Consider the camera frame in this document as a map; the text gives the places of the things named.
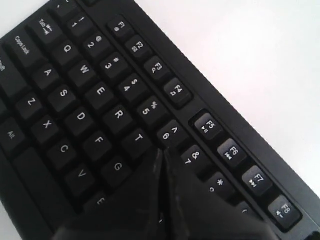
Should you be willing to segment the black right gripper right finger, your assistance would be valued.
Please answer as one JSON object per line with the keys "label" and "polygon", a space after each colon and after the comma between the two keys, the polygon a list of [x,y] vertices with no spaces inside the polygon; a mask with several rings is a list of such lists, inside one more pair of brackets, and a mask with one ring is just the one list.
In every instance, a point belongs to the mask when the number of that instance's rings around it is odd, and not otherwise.
{"label": "black right gripper right finger", "polygon": [[263,220],[211,193],[173,148],[163,153],[167,235],[171,240],[276,240]]}

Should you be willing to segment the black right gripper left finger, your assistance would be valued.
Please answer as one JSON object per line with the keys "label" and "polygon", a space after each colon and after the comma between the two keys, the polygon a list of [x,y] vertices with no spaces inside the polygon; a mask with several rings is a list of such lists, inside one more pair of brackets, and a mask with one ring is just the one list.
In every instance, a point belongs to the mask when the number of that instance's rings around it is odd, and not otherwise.
{"label": "black right gripper left finger", "polygon": [[61,226],[55,240],[161,240],[159,211],[163,151],[152,148],[130,180],[101,206]]}

